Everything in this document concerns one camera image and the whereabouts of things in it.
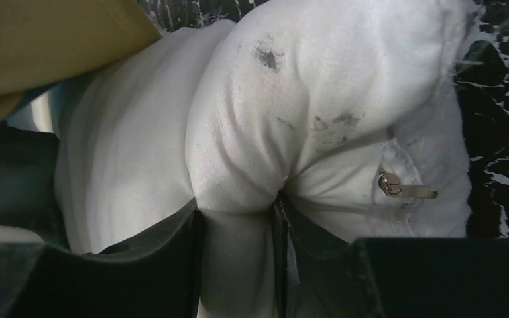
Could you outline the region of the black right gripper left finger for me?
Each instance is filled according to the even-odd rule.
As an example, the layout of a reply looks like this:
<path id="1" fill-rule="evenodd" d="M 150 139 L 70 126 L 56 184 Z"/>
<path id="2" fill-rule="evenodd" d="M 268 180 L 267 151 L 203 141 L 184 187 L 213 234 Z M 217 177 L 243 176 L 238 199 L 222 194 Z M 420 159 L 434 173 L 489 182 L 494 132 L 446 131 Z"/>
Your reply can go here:
<path id="1" fill-rule="evenodd" d="M 195 317 L 202 243 L 195 201 L 99 254 L 0 243 L 0 317 Z"/>

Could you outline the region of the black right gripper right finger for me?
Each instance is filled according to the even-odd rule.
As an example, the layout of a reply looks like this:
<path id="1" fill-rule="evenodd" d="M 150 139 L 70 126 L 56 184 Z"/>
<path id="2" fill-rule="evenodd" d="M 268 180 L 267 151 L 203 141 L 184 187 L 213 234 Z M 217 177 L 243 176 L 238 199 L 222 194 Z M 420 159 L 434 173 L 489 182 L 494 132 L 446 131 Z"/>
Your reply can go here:
<path id="1" fill-rule="evenodd" d="M 346 243 L 279 194 L 279 317 L 509 317 L 509 242 L 361 238 Z"/>

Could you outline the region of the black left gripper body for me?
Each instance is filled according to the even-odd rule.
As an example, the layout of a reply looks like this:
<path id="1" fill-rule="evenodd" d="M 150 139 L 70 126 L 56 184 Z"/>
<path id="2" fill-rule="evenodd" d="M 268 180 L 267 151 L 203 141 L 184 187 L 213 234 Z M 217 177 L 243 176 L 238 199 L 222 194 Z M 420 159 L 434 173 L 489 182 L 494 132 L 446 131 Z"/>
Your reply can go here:
<path id="1" fill-rule="evenodd" d="M 58 146 L 52 133 L 0 124 L 0 226 L 29 230 L 45 242 L 67 248 L 54 196 Z"/>

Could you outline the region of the blue beige white pillowcase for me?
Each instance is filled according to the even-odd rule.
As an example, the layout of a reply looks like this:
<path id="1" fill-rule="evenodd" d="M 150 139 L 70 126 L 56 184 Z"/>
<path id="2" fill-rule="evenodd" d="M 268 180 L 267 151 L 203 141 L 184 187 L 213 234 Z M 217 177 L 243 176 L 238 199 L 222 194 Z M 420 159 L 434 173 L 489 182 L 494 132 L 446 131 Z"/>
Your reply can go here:
<path id="1" fill-rule="evenodd" d="M 160 38 L 136 1 L 0 1 L 0 121 L 30 92 Z"/>

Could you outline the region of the white pillow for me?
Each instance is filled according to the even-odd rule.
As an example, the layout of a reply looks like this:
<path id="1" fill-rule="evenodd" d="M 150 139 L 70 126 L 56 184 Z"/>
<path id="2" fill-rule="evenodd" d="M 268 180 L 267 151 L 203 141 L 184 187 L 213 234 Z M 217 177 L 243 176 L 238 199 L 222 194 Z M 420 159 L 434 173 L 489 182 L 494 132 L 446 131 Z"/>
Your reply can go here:
<path id="1" fill-rule="evenodd" d="M 70 249 L 101 252 L 196 199 L 198 315 L 275 317 L 280 191 L 346 242 L 464 237 L 451 72 L 466 21 L 462 1 L 268 1 L 55 87 Z M 438 197 L 388 197 L 383 172 Z"/>

